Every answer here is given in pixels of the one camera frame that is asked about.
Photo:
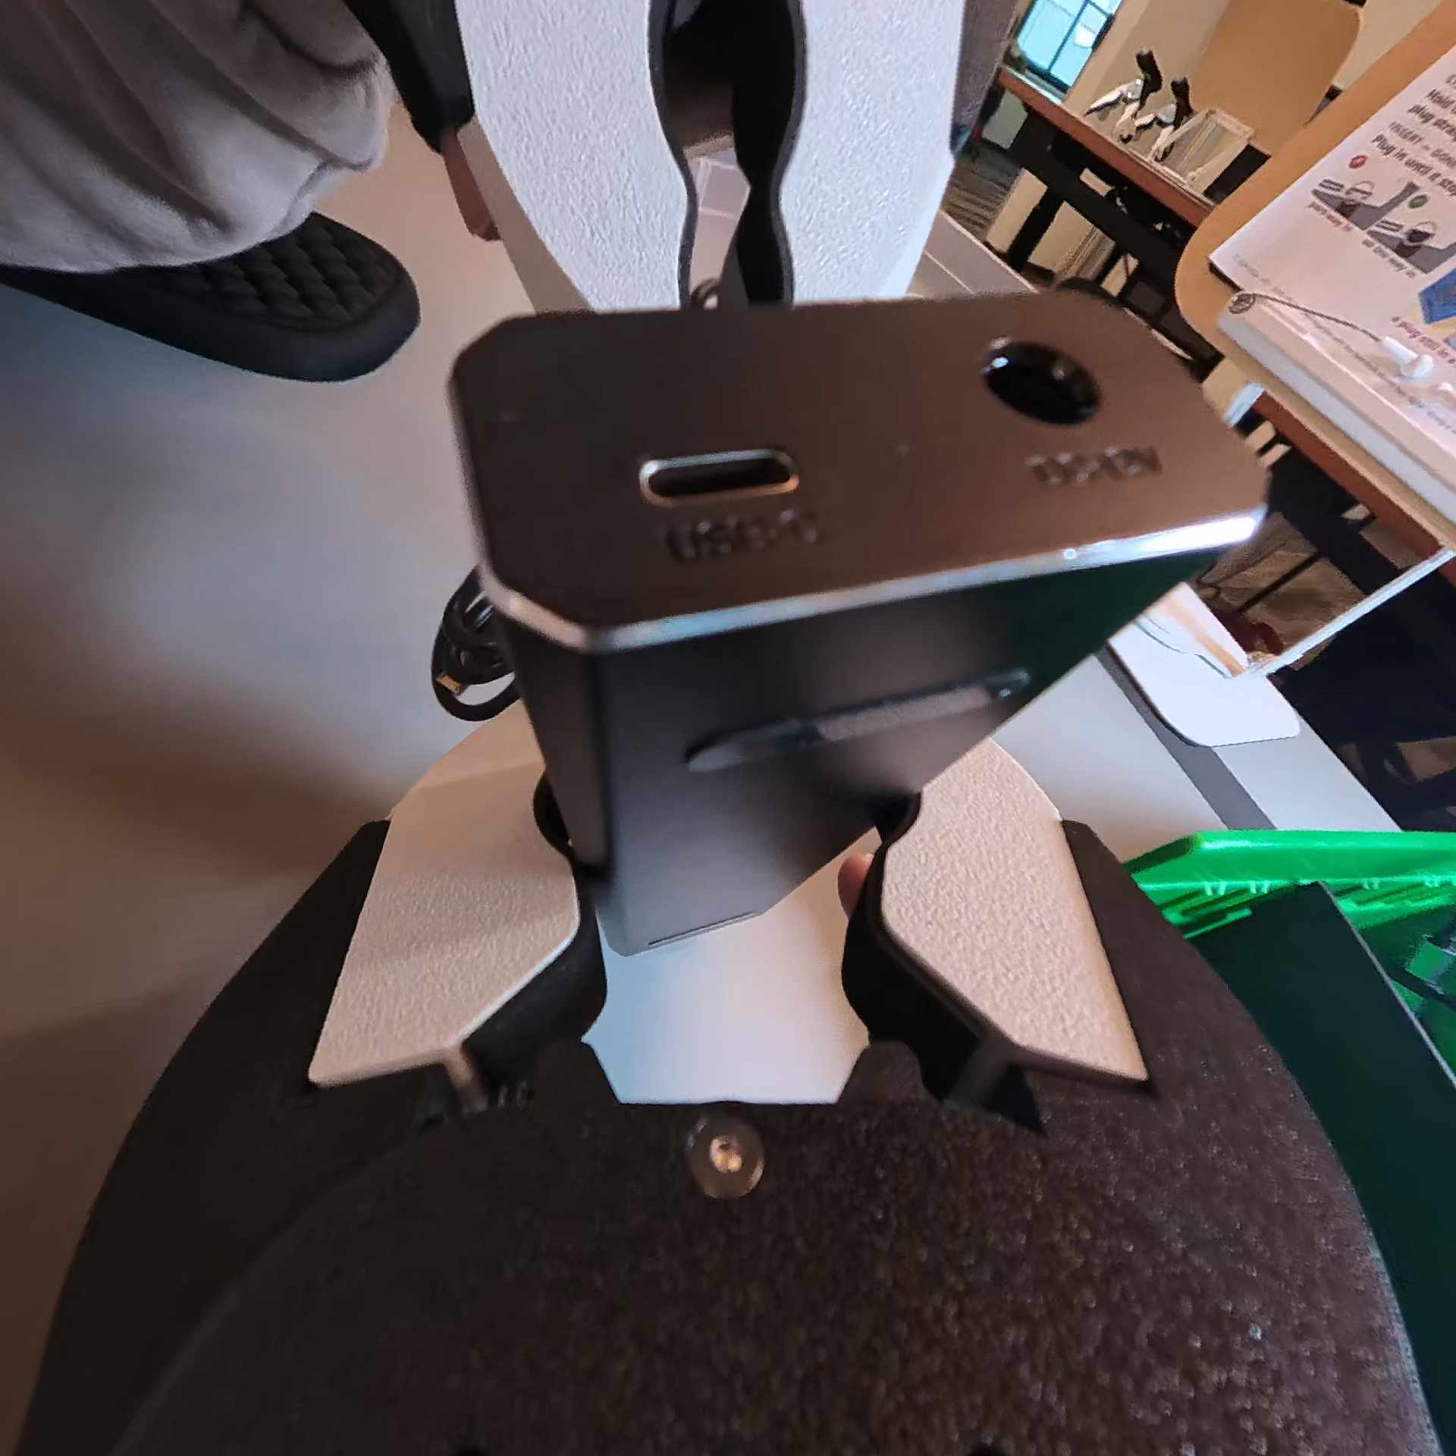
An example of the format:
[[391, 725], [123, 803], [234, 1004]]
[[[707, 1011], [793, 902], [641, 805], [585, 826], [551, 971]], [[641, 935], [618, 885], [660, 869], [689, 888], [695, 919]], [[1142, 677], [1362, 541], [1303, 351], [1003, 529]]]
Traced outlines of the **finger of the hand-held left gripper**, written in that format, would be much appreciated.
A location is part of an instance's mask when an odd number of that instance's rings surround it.
[[899, 299], [951, 172], [965, 6], [804, 2], [781, 179], [793, 304]]
[[681, 309], [696, 198], [662, 117], [667, 6], [454, 8], [462, 157], [533, 311]]

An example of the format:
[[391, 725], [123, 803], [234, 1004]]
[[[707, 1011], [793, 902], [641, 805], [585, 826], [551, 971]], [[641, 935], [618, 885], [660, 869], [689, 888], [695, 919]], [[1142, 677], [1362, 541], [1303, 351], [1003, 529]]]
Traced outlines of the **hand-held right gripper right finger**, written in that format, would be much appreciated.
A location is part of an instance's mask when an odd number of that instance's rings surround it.
[[1010, 1068], [1149, 1079], [1062, 819], [982, 743], [882, 838], [844, 945], [844, 990], [873, 1042], [923, 1084]]

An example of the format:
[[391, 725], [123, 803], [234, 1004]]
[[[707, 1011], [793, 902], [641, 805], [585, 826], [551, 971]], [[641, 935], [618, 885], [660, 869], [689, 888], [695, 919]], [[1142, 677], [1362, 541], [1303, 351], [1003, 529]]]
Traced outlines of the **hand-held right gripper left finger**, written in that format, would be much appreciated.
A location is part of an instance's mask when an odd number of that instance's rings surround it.
[[[572, 954], [599, 956], [591, 900], [533, 810], [532, 729], [478, 729], [391, 810], [306, 1077], [343, 1087], [440, 1067], [457, 1087], [523, 1081], [506, 1032]], [[468, 1053], [504, 1032], [502, 1058]]]

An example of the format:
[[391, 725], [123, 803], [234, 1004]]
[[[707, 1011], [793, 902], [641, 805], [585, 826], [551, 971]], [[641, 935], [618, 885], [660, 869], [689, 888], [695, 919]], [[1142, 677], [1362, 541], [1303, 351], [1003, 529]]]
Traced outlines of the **long black usb hub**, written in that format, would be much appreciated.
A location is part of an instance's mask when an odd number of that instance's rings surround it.
[[1265, 510], [1183, 366], [1072, 294], [521, 318], [450, 389], [620, 956], [771, 911]]

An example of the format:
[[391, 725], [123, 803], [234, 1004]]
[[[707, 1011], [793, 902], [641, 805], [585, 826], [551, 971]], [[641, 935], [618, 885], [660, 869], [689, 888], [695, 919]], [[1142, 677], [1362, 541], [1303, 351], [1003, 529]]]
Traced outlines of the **person's left forearm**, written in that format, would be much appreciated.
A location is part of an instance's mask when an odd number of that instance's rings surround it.
[[1, 264], [216, 262], [388, 145], [395, 89], [336, 2], [3, 2]]

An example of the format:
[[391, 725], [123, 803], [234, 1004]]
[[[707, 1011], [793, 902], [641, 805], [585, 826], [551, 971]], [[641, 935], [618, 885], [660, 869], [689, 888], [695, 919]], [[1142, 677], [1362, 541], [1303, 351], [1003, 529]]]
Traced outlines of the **person's left hand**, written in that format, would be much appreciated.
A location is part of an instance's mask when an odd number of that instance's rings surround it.
[[500, 235], [464, 157], [461, 129], [442, 129], [438, 153], [464, 229], [483, 243], [497, 243]]

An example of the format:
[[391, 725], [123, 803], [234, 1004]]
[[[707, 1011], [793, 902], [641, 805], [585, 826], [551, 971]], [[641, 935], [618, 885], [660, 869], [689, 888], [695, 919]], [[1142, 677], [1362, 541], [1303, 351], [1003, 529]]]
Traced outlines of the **wooden desk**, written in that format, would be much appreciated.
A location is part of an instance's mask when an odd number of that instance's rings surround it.
[[1260, 394], [1249, 406], [1256, 415], [1300, 457], [1336, 483], [1350, 498], [1365, 507], [1371, 515], [1391, 531], [1405, 547], [1430, 557], [1435, 552], [1452, 552], [1452, 526], [1440, 524], [1435, 531], [1435, 514], [1430, 505], [1405, 488], [1398, 486], [1395, 495], [1379, 484], [1367, 469], [1346, 462], [1317, 432], [1308, 431], [1294, 415], [1284, 410], [1267, 394]]
[[1176, 264], [1192, 233], [1213, 207], [1150, 162], [1102, 136], [1092, 124], [1003, 67], [996, 77], [1003, 94], [1026, 108], [1008, 145], [1010, 160], [1043, 184], [1003, 250], [1001, 261], [1022, 271], [1064, 207], [1095, 228], [1138, 273], [1170, 294]]

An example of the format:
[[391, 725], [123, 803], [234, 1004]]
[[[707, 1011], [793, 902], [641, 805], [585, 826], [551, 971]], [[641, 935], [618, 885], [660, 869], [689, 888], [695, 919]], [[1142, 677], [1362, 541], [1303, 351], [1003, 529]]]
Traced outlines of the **window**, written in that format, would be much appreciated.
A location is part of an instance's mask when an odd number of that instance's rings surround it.
[[1031, 2], [1014, 35], [1026, 73], [1066, 94], [1116, 18], [1119, 2]]

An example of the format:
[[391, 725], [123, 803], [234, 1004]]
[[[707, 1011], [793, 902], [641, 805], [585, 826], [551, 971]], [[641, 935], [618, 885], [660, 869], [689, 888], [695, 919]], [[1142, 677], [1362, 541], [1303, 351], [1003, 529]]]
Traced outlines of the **silver metal tools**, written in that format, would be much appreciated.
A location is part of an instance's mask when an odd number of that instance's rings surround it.
[[1189, 79], [1166, 82], [1152, 49], [1135, 53], [1137, 75], [1093, 101], [1081, 117], [1142, 157], [1170, 160], [1175, 141], [1194, 119]]

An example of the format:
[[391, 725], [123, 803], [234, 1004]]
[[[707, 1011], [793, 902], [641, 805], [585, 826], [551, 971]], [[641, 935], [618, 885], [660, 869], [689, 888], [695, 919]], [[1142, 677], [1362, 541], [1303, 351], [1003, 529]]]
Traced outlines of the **white board stand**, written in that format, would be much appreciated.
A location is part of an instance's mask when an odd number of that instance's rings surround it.
[[1274, 677], [1452, 564], [1452, 356], [1393, 321], [1384, 332], [1284, 297], [1241, 290], [1223, 337], [1310, 406], [1440, 522], [1440, 545], [1391, 583], [1275, 654], [1242, 649], [1190, 588], [1109, 644], [1111, 658], [1180, 739], [1218, 749], [1298, 736]]

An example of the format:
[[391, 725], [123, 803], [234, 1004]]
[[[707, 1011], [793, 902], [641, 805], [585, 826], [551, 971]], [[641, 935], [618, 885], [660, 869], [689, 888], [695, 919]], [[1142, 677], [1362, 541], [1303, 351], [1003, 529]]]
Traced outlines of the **small clear container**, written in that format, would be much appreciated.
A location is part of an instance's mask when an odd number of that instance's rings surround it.
[[1253, 129], [1232, 115], [1206, 108], [1166, 131], [1149, 151], [1149, 162], [1194, 195], [1211, 183], [1244, 151]]

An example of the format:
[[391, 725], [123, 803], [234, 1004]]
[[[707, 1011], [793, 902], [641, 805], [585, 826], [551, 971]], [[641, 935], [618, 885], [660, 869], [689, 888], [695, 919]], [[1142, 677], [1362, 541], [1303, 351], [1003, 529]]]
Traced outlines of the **green plastic bin, black divider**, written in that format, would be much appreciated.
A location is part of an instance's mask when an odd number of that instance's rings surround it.
[[1433, 1406], [1454, 1387], [1452, 1072], [1317, 885], [1194, 938], [1313, 1107], [1384, 1257]]

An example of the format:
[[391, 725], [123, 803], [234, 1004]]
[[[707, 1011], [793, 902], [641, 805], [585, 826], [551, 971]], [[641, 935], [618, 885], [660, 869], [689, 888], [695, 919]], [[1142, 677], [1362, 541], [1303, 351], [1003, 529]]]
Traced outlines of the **printed instruction sheet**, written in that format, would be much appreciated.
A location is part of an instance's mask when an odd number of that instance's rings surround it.
[[1452, 377], [1454, 54], [1209, 255], [1235, 321], [1319, 330], [1409, 380]]

